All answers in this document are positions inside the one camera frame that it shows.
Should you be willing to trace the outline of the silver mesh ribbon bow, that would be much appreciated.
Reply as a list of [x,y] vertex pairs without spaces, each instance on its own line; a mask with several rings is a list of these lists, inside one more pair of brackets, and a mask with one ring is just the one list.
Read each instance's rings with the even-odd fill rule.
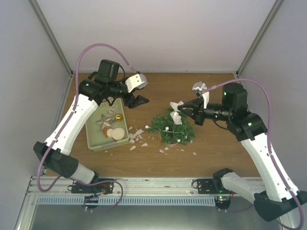
[[181,115],[179,114],[178,106],[183,105],[184,103],[182,101],[179,101],[178,103],[170,102],[170,106],[173,109],[173,111],[170,113],[171,118],[173,119],[173,122],[175,125],[181,125]]

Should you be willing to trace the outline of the small green christmas tree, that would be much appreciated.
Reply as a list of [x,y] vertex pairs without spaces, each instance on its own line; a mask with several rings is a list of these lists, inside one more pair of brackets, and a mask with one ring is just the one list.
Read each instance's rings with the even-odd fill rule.
[[172,111],[172,108],[167,108],[163,114],[154,116],[150,124],[146,126],[147,132],[159,134],[163,144],[174,143],[175,140],[184,139],[185,136],[189,139],[195,138],[194,126],[189,122],[189,117],[179,112],[182,124],[175,125],[170,116]]

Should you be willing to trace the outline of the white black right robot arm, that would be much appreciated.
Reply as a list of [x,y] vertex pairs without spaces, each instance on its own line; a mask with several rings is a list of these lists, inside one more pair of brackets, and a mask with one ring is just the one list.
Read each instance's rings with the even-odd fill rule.
[[203,82],[192,89],[197,98],[180,104],[178,110],[202,126],[205,119],[224,121],[227,129],[246,149],[253,160],[263,185],[256,185],[225,168],[213,175],[213,190],[223,194],[232,191],[255,208],[265,221],[275,220],[307,202],[307,193],[292,182],[280,163],[271,141],[269,130],[262,118],[248,111],[248,92],[239,83],[223,85],[221,103],[209,102],[209,90]]

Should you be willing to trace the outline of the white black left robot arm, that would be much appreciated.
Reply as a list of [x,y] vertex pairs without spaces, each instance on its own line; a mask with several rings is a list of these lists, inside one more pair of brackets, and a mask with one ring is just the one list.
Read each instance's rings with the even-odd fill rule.
[[133,94],[147,85],[146,77],[136,72],[117,80],[119,68],[119,63],[103,59],[98,71],[92,72],[78,85],[72,105],[58,127],[43,143],[37,142],[33,147],[40,167],[45,166],[64,178],[81,182],[82,188],[89,194],[99,188],[99,182],[94,179],[95,172],[70,156],[72,146],[87,119],[109,98],[122,99],[130,109],[149,102],[147,98]]

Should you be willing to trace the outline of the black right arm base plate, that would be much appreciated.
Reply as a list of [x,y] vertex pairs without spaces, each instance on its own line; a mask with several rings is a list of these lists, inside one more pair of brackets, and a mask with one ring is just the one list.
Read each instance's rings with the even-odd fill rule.
[[232,194],[231,191],[225,189],[219,179],[196,179],[191,182],[191,186],[197,189],[198,194]]

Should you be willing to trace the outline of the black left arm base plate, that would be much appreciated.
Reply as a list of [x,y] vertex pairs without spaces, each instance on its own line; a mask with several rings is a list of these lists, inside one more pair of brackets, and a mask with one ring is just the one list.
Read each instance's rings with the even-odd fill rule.
[[94,178],[93,183],[96,185],[82,184],[73,182],[67,187],[72,194],[111,194],[113,193],[114,179]]

